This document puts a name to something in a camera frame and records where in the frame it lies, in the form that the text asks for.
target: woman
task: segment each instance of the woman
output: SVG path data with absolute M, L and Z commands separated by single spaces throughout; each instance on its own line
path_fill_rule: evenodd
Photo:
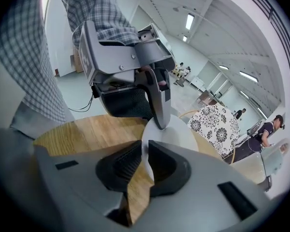
M 255 152 L 261 152 L 263 147 L 269 147 L 268 137 L 282 127 L 284 119 L 281 115 L 277 115 L 272 122 L 265 123 L 259 130 L 258 134 L 249 138 L 241 146 L 235 149 L 234 161 L 237 162 L 244 159 Z M 231 164 L 233 154 L 228 156 L 225 161 Z
M 261 156 L 265 168 L 265 175 L 270 176 L 276 174 L 281 168 L 283 156 L 290 148 L 290 141 L 284 138 L 278 144 L 266 147 L 262 150 Z
M 184 86 L 185 77 L 191 72 L 190 67 L 179 71 L 179 79 L 174 82 L 175 85 L 179 84 L 180 86 Z

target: black cable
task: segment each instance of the black cable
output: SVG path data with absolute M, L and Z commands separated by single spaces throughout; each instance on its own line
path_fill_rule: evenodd
M 74 112 L 78 112 L 78 113 L 84 113 L 84 112 L 87 112 L 87 111 L 90 109 L 90 107 L 91 107 L 92 100 L 93 100 L 93 94 L 92 94 L 92 96 L 91 96 L 91 98 L 90 98 L 90 100 L 89 100 L 89 102 L 88 102 L 88 104 L 87 104 L 86 106 L 84 106 L 84 107 L 82 107 L 82 108 L 80 108 L 80 109 L 71 109 L 71 108 L 69 108 L 69 110 L 74 111 Z

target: floral pattern cloth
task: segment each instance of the floral pattern cloth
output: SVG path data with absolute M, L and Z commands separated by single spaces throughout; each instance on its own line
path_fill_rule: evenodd
M 189 120 L 188 126 L 204 137 L 222 157 L 233 151 L 239 137 L 237 119 L 221 105 L 203 107 Z

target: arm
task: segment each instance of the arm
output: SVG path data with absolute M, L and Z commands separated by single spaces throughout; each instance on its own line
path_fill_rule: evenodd
M 267 137 L 268 136 L 269 136 L 269 133 L 265 130 L 263 132 L 263 135 L 262 135 L 262 138 L 261 138 L 263 147 L 269 147 L 270 146 L 269 142 L 267 141 Z
M 79 46 L 83 22 L 95 23 L 99 40 L 120 41 L 125 45 L 139 42 L 138 32 L 120 11 L 116 0 L 62 0 L 67 16 L 73 43 Z

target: ceiling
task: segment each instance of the ceiling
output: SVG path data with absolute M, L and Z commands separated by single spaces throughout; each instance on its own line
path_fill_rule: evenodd
M 269 116 L 280 104 L 277 77 L 259 30 L 250 28 L 247 15 L 237 14 L 219 0 L 150 0 L 161 16 L 168 34 L 183 39 L 207 56 L 227 78 L 260 106 Z M 192 27 L 186 29 L 187 15 L 195 15 Z M 242 77 L 240 71 L 255 76 L 255 83 Z

